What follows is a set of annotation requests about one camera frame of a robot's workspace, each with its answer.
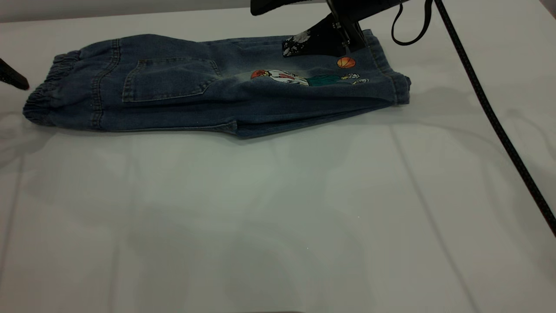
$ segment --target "cartoon boy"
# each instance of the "cartoon boy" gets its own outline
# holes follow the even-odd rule
[[[368,79],[359,79],[354,82],[344,82],[342,80],[347,79],[358,79],[359,74],[350,73],[345,76],[340,75],[319,75],[313,76],[309,78],[301,77],[296,74],[281,71],[281,70],[258,70],[254,71],[251,75],[251,79],[259,76],[268,76],[275,81],[284,82],[286,84],[299,84],[303,86],[326,86],[326,85],[335,85],[335,84],[349,84],[355,85],[360,84],[363,82],[368,82]]]

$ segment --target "denim hem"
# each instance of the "denim hem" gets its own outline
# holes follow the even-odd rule
[[[409,103],[409,87],[411,81],[409,77],[406,77],[398,72],[395,72],[388,63],[386,59],[386,54],[380,46],[378,38],[373,36],[370,30],[365,30],[364,33],[369,32],[371,36],[366,36],[369,42],[369,50],[373,56],[373,60],[376,63],[377,68],[380,72],[388,77],[392,81],[392,87],[394,89],[394,103],[392,105],[408,104]]]
[[[38,125],[54,126],[49,116],[52,94],[58,88],[59,81],[73,70],[75,62],[79,61],[79,55],[79,51],[70,51],[54,58],[45,81],[29,95],[23,107],[23,115],[28,120]]]

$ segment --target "blue denim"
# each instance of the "blue denim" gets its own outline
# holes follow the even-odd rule
[[[192,42],[140,35],[56,56],[23,114],[95,131],[262,136],[409,103],[379,41],[343,58],[282,56],[289,36]]]

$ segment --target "back pocket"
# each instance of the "back pocket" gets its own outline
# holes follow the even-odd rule
[[[216,63],[192,57],[139,60],[123,86],[123,102],[202,95],[222,77]]]

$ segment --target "white tablecloth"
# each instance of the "white tablecloth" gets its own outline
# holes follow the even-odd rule
[[[502,124],[556,207],[556,21],[538,1],[446,0]],[[423,1],[396,26],[415,37]],[[291,35],[325,4],[0,24],[40,84],[54,55],[115,37]],[[434,10],[390,39],[411,104],[252,140],[98,134],[24,120],[0,85],[0,312],[553,312],[556,240]]]

